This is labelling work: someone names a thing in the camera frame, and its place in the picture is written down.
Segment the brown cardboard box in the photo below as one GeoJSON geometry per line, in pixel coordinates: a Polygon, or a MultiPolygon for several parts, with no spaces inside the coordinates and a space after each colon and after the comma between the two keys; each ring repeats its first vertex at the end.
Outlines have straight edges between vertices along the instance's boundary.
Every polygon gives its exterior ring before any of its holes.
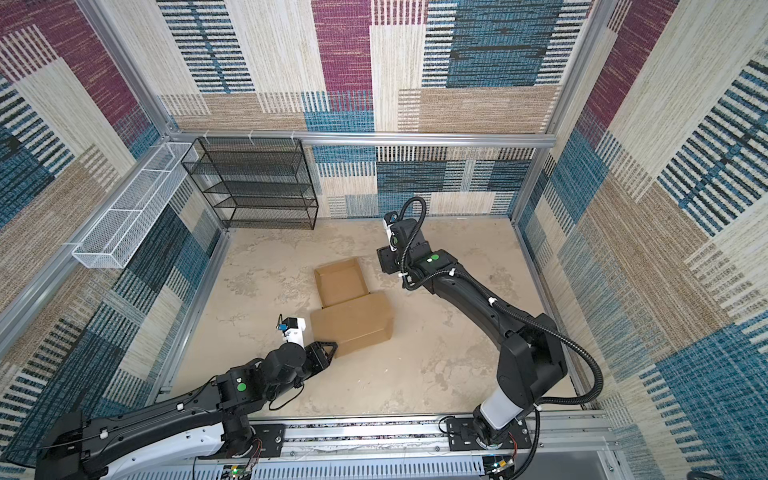
{"type": "Polygon", "coordinates": [[[355,258],[314,270],[322,308],[310,314],[314,339],[337,344],[336,358],[386,342],[394,309],[383,291],[371,292],[355,258]]]}

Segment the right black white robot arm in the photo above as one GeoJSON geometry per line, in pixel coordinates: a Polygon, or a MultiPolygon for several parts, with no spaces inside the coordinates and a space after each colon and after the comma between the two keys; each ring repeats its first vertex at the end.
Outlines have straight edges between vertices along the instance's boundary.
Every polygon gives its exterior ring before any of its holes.
{"type": "Polygon", "coordinates": [[[560,333],[552,318],[534,317],[514,307],[475,279],[453,255],[433,251],[419,220],[389,212],[383,223],[389,244],[377,250],[382,271],[398,275],[408,291],[423,288],[456,307],[498,349],[497,387],[473,413],[480,445],[500,444],[514,424],[541,405],[583,405],[599,397],[604,375],[598,362],[560,333]],[[592,386],[578,396],[553,397],[548,392],[568,373],[566,350],[588,366],[592,386]]]}

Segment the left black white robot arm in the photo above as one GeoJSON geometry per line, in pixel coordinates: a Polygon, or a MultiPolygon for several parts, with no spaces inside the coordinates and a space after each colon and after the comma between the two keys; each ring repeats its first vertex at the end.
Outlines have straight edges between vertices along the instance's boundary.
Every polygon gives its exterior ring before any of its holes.
{"type": "Polygon", "coordinates": [[[249,415],[326,370],[334,342],[282,344],[175,398],[129,413],[61,416],[38,450],[37,479],[123,479],[174,460],[254,452],[249,415]]]}

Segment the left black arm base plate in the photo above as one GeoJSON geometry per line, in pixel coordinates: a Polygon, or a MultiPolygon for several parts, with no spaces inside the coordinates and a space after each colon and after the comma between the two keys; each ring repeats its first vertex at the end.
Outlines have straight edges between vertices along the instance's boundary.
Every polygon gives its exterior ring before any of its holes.
{"type": "Polygon", "coordinates": [[[241,458],[262,459],[281,456],[287,425],[284,423],[252,424],[251,440],[241,458]]]}

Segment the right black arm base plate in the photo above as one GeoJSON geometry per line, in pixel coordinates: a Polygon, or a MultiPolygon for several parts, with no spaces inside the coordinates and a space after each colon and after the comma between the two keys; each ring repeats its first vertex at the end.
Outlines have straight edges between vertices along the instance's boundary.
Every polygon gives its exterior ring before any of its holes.
{"type": "Polygon", "coordinates": [[[523,420],[494,429],[481,417],[455,415],[440,418],[438,430],[448,438],[451,451],[529,449],[534,433],[523,420]]]}

